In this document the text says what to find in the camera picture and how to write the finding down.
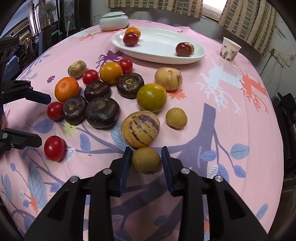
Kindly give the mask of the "person's left hand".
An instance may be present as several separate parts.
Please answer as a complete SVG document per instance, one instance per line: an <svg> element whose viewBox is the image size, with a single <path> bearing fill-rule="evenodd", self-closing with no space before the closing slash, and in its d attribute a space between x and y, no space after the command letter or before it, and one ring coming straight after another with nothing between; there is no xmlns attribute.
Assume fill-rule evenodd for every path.
<svg viewBox="0 0 296 241"><path fill-rule="evenodd" d="M7 123L6 123L6 116L4 114L4 112L1 115L1 130L5 129L7 127Z"/></svg>

